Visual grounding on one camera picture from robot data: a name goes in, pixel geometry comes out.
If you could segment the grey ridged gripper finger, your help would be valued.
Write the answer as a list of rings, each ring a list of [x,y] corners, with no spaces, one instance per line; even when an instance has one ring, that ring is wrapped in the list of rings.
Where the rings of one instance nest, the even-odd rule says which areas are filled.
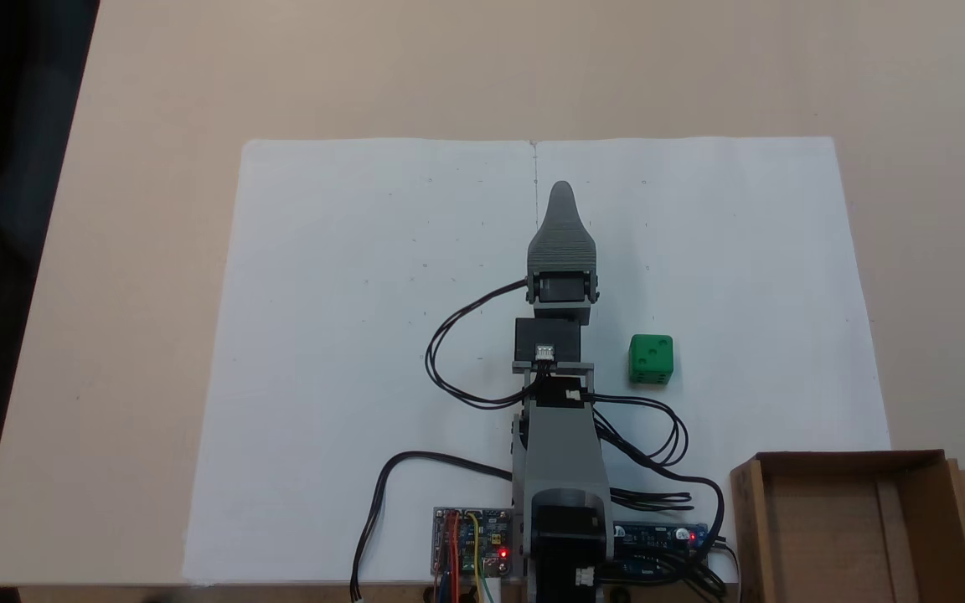
[[[526,252],[526,270],[534,272],[596,271],[596,245],[578,213],[573,187],[556,182],[546,214]]]

